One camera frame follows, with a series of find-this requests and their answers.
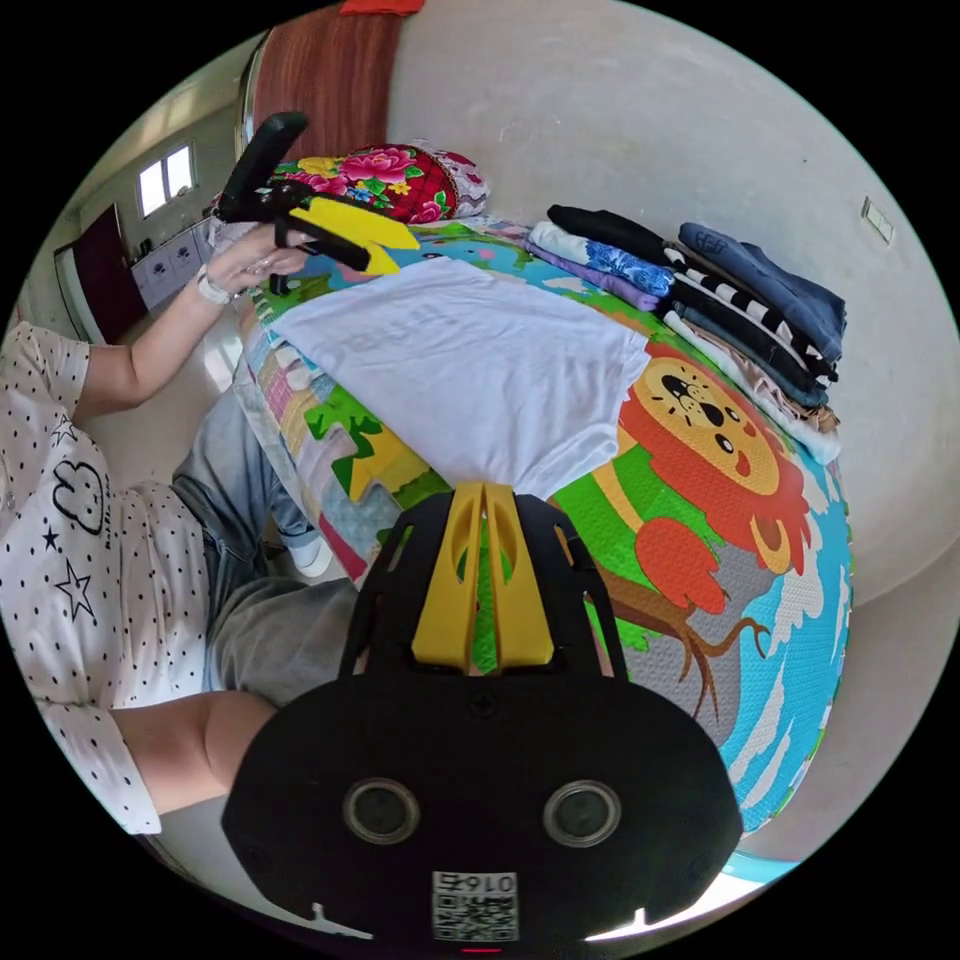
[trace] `yellow bracket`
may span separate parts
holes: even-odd
[[[553,640],[540,588],[513,491],[499,484],[463,484],[454,492],[414,636],[414,658],[418,663],[470,672],[484,514],[499,670],[545,666],[553,658]],[[504,559],[509,572],[504,571]]]
[[[419,241],[406,224],[353,204],[314,197],[307,209],[298,207],[291,210],[290,214],[363,247],[370,254],[370,263],[363,272],[373,276],[397,273],[400,269],[384,247],[393,250],[420,249]]]

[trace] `stack of folded clothes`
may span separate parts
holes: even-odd
[[[676,270],[664,322],[709,356],[820,463],[840,452],[837,382],[844,302],[753,244],[685,223],[664,245]]]
[[[658,309],[670,293],[673,269],[655,233],[607,210],[554,205],[547,216],[523,244],[534,256],[638,310]]]
[[[656,313],[822,464],[840,453],[827,389],[837,382],[844,302],[763,251],[695,223],[667,242],[608,210],[555,205],[532,254]]]

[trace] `white t-shirt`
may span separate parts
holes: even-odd
[[[0,609],[50,732],[130,833],[160,819],[110,709],[202,689],[203,533],[172,489],[116,490],[71,422],[90,348],[21,324],[0,356]]]
[[[647,339],[567,297],[438,257],[288,310],[271,330],[447,483],[546,499],[617,454]]]

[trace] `bracelet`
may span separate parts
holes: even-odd
[[[232,300],[236,300],[246,293],[245,290],[238,290],[236,293],[228,293],[226,290],[221,290],[220,287],[210,280],[207,274],[206,264],[200,268],[200,272],[197,274],[197,290],[205,300],[219,304],[221,307],[225,307]]]

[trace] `dark red door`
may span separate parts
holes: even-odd
[[[147,314],[130,272],[116,204],[111,204],[73,244],[77,277],[103,339],[119,343]]]

